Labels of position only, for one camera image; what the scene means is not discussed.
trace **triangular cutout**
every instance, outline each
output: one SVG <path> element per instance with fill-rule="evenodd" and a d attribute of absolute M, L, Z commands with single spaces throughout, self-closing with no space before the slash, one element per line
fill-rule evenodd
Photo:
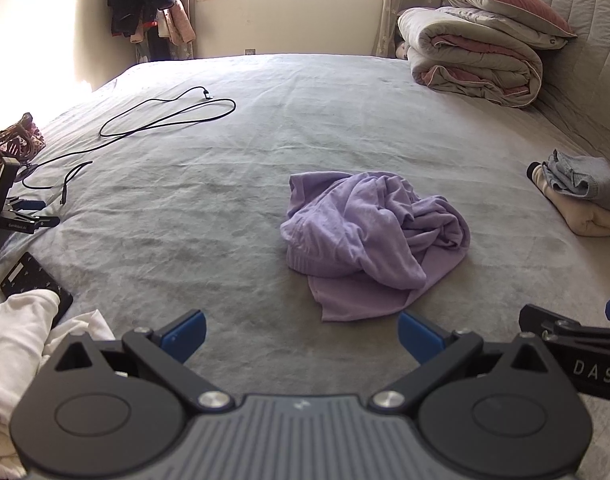
<path fill-rule="evenodd" d="M 71 343 L 61 357 L 61 360 L 56 365 L 57 372 L 65 370 L 75 370 L 76 368 L 89 368 L 92 366 L 92 361 L 85 351 L 82 343 Z"/>
<path fill-rule="evenodd" d="M 512 363 L 512 368 L 516 370 L 529 370 L 530 372 L 547 372 L 545 363 L 538 355 L 538 352 L 536 352 L 536 349 L 531 345 L 523 345 L 518 350 L 516 359 Z"/>

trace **stack of bedding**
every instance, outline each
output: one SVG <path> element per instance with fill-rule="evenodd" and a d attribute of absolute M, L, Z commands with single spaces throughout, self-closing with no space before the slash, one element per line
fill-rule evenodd
<path fill-rule="evenodd" d="M 563 48 L 575 34 L 541 0 L 447 0 L 407 9 L 399 30 L 414 80 L 429 88 L 527 106 L 542 84 L 534 51 Z"/>

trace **beige wall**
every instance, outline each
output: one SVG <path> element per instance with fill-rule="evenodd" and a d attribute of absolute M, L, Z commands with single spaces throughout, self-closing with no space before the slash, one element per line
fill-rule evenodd
<path fill-rule="evenodd" d="M 197 55 L 372 52 L 383 0 L 202 0 Z"/>
<path fill-rule="evenodd" d="M 133 61 L 106 0 L 0 0 L 0 129 L 25 111 L 41 127 Z"/>

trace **bed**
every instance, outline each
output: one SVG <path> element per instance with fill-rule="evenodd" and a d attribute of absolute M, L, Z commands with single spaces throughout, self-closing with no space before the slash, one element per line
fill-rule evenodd
<path fill-rule="evenodd" d="M 404 60 L 286 54 L 139 65 L 44 126 L 48 146 L 37 161 L 94 146 L 109 118 L 195 85 L 234 99 L 237 110 L 42 168 L 31 184 L 56 184 L 76 163 L 94 160 L 69 184 L 63 206 L 59 187 L 15 188 L 44 198 L 47 214 L 62 221 L 11 236 L 0 280 L 29 250 L 74 293 L 70 316 L 98 308 L 117 335 L 200 308 L 208 337 L 187 365 L 237 396 L 365 398 L 416 367 L 397 343 L 396 317 L 321 323 L 306 277 L 287 268 L 278 227 L 292 173 L 384 170 L 422 196 L 445 196 L 472 233 L 465 260 L 414 312 L 502 341 L 518 332 L 525 303 L 608 325 L 610 238 L 573 235 L 525 175 L 554 148 L 581 147 L 534 108 L 417 85 Z M 146 105 L 109 132 L 199 97 Z M 587 404 L 595 435 L 581 475 L 593 480 L 610 472 L 610 402 Z"/>

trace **crumpled purple garment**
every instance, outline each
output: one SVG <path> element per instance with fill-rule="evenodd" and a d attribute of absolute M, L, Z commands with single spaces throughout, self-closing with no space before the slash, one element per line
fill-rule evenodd
<path fill-rule="evenodd" d="M 287 264 L 307 274 L 323 321 L 393 314 L 463 259 L 469 227 L 441 196 L 419 198 L 394 173 L 290 177 Z"/>

